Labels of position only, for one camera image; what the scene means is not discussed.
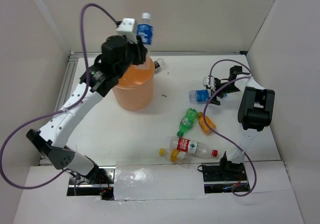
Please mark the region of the clear bottle blue label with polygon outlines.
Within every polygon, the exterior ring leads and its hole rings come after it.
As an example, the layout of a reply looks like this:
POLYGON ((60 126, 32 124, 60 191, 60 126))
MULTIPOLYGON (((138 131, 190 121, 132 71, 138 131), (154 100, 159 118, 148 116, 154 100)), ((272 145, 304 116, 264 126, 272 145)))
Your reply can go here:
MULTIPOLYGON (((202 89, 202 90, 190 90, 189 91, 189 101, 192 104, 206 104, 211 96, 211 89, 202 89)), ((227 93, 223 93, 220 99, 223 99, 227 96, 227 93)))

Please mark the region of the small blue label bottle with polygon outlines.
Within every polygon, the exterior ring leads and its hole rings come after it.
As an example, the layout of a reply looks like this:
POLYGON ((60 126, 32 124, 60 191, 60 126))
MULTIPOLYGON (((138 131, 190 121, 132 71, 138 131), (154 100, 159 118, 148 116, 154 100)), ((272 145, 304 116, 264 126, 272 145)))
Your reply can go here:
POLYGON ((142 23, 137 26, 137 35, 141 37, 144 45, 151 46, 153 41, 153 26, 151 25, 151 14, 141 14, 142 23))

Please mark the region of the orange juice bottle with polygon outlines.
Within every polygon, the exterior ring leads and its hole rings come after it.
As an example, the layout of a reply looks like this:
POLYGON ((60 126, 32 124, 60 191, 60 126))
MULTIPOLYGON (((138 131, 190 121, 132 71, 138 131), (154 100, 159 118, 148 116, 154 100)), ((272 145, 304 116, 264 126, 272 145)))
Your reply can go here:
POLYGON ((212 130, 216 128, 216 125, 210 120, 209 117, 204 117, 202 112, 198 112, 197 115, 198 124, 205 135, 210 135, 212 130))

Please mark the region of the clear bottle yellow cap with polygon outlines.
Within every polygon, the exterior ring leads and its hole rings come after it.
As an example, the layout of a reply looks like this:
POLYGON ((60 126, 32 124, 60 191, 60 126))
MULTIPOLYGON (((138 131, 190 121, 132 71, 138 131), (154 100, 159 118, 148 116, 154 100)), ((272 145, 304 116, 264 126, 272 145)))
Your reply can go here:
POLYGON ((190 155, 176 149, 160 148, 158 154, 173 164, 188 164, 191 162, 190 155))

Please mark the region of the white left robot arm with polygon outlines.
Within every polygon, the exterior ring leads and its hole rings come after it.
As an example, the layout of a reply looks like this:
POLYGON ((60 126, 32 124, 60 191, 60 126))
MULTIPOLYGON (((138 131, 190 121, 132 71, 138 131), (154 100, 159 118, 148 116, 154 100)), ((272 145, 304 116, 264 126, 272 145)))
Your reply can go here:
POLYGON ((142 65, 146 61, 148 50, 140 36, 135 38, 135 41, 129 41, 126 36, 108 37, 101 46, 101 54, 93 65, 86 68, 58 114, 40 129, 30 129, 26 134, 57 170, 77 172, 88 184, 97 181, 99 166, 89 157, 67 147, 67 142, 86 114, 119 83, 130 65, 142 65))

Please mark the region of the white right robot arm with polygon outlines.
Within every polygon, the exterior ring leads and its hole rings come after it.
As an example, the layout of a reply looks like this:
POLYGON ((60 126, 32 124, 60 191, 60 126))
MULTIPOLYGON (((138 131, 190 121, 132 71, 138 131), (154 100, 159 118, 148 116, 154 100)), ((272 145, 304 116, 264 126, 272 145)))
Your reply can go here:
POLYGON ((220 105, 217 98, 222 99, 226 94, 241 92, 237 121, 242 131, 242 140, 238 146, 232 146, 220 159, 218 174, 223 180, 230 180, 235 173, 244 169, 245 153, 250 149, 255 137, 272 121, 275 91, 259 85, 250 73, 243 72, 241 66, 235 65, 229 70, 226 85, 218 78, 213 79, 211 104, 220 105))

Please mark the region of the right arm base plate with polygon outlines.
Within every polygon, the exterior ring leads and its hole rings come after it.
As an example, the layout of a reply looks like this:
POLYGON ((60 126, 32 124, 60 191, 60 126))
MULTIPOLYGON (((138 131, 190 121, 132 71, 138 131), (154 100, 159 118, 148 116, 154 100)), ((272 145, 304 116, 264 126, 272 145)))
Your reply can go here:
POLYGON ((201 164, 197 171, 202 173, 205 194, 248 192, 251 190, 245 169, 240 172, 223 172, 217 164, 201 164))

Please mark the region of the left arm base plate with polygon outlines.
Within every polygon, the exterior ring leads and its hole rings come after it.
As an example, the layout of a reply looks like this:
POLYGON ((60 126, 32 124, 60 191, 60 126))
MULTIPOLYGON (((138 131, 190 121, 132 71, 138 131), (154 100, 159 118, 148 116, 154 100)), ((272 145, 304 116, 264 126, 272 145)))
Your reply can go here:
POLYGON ((67 171, 70 176, 66 195, 68 197, 99 197, 105 201, 113 200, 115 170, 115 166, 100 166, 94 180, 88 180, 75 171, 67 171))

